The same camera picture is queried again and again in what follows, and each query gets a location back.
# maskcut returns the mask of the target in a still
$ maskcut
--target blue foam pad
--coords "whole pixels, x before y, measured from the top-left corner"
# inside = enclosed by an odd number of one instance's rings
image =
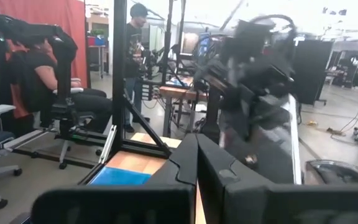
[[[150,174],[103,167],[91,181],[92,185],[139,185],[144,184],[151,177]]]

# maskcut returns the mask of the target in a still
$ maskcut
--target sneaker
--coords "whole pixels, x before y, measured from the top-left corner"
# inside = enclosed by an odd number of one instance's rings
[[[124,125],[124,130],[128,133],[134,133],[135,129],[130,125],[130,124],[125,124]]]
[[[146,117],[143,117],[148,123],[150,122],[150,118],[146,118]],[[133,119],[132,120],[133,123],[140,123],[140,120],[139,119]]]

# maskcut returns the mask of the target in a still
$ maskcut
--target person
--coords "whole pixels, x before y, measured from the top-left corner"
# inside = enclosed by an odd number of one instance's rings
[[[142,28],[147,22],[147,8],[140,4],[134,4],[131,7],[131,21],[126,26],[126,38],[127,38],[127,58],[126,58],[126,74],[125,78],[125,88],[128,92],[129,98],[134,99],[134,106],[139,111],[142,112],[142,83],[139,73],[139,67],[141,64],[141,40],[142,40]],[[138,119],[133,119],[133,123],[139,123]],[[125,110],[125,123],[124,129],[128,133],[134,133],[135,130],[131,125],[131,113],[128,109]]]
[[[32,40],[30,45],[26,45],[29,51],[26,54],[26,63],[33,76],[37,77],[34,85],[43,102],[52,106],[56,96],[53,94],[57,90],[57,78],[55,69],[57,61],[53,56],[53,50],[47,39],[37,38]],[[80,82],[71,82],[71,87],[81,87]],[[106,98],[106,93],[100,90],[87,89],[81,93],[71,95],[77,112],[92,112],[96,115],[86,127],[90,131],[103,133],[112,114],[112,101]]]

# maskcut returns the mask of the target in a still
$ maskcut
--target concrete floor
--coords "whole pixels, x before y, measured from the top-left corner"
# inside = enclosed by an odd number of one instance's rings
[[[104,90],[111,96],[111,77],[100,79],[97,74],[92,74],[92,87]],[[299,126],[301,161],[323,158],[345,161],[358,166],[358,146],[351,138],[351,124],[346,136],[339,140],[331,139],[330,134],[324,129],[342,129],[358,112],[358,91],[325,86],[322,98],[328,100],[326,106],[317,102],[315,107],[303,106],[303,124]],[[142,108],[146,116],[151,117],[150,125],[158,134],[162,134],[163,108],[156,102],[144,102]],[[305,125],[309,121],[316,121],[318,127]],[[141,127],[134,125],[136,130],[144,132]],[[179,130],[173,131],[178,138],[183,136]],[[31,150],[32,147],[51,143],[52,135],[42,137],[29,145],[22,147]],[[58,155],[59,148],[49,150],[51,155]],[[94,150],[88,147],[73,146],[68,153],[70,159],[79,161],[96,162],[98,158]],[[61,185],[72,185],[82,179],[90,170],[75,166],[68,166],[65,170],[58,169],[57,162],[43,159],[31,159],[27,156],[10,154],[0,158],[0,166],[17,164],[22,167],[23,174],[20,177],[5,177],[0,179],[0,194],[9,200],[6,208],[0,210],[0,224],[9,223],[22,212],[28,212],[32,202],[39,194],[47,189]]]

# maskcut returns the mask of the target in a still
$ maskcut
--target orange curtain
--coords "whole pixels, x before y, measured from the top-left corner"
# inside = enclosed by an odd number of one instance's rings
[[[57,24],[78,46],[71,76],[87,86],[85,55],[85,4],[82,0],[0,0],[0,14],[29,23]]]

